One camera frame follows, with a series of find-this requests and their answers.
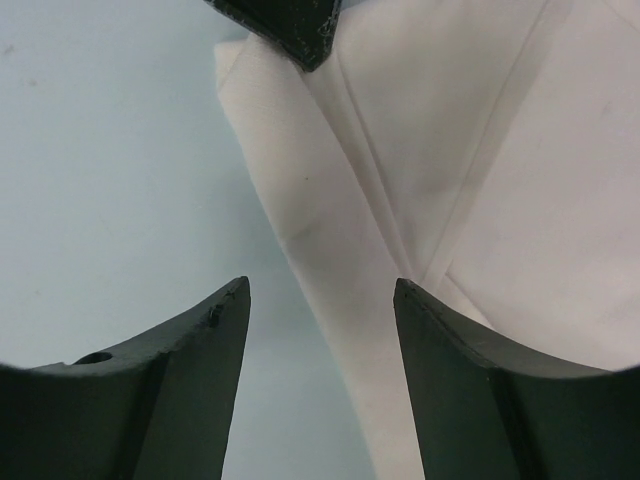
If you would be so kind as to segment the white cloth napkin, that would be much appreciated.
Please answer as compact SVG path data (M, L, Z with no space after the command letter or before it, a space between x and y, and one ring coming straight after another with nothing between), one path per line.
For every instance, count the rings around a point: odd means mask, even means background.
M378 478L423 477L398 278L544 353L638 364L637 2L366 1L311 73L256 35L215 57Z

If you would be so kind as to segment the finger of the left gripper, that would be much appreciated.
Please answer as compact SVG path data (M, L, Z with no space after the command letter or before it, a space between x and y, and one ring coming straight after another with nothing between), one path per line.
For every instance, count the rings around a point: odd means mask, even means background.
M340 0L210 0L213 9L278 47L303 71L330 56Z

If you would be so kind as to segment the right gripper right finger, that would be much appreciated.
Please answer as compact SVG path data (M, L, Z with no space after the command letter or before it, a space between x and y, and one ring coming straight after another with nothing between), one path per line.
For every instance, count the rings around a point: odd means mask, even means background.
M429 479L635 479L639 371L521 345L400 279L394 312Z

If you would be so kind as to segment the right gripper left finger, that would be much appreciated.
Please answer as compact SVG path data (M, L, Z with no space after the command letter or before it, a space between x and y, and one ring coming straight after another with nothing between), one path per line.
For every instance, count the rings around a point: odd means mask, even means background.
M239 277L72 364L1 369L5 479L218 479L251 307Z

